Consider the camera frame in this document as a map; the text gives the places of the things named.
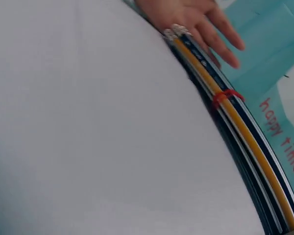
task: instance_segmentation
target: rubber band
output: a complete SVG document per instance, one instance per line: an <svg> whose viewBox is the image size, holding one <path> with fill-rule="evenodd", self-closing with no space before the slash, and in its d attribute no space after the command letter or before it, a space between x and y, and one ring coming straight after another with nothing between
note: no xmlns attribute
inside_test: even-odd
<svg viewBox="0 0 294 235"><path fill-rule="evenodd" d="M215 109L220 107L220 104L222 103L222 101L224 99L228 99L231 96L237 96L238 98L240 98L243 102L245 102L245 98L238 93L236 90L232 90L232 89L226 89L222 92L217 92L212 99L212 103Z"/></svg>

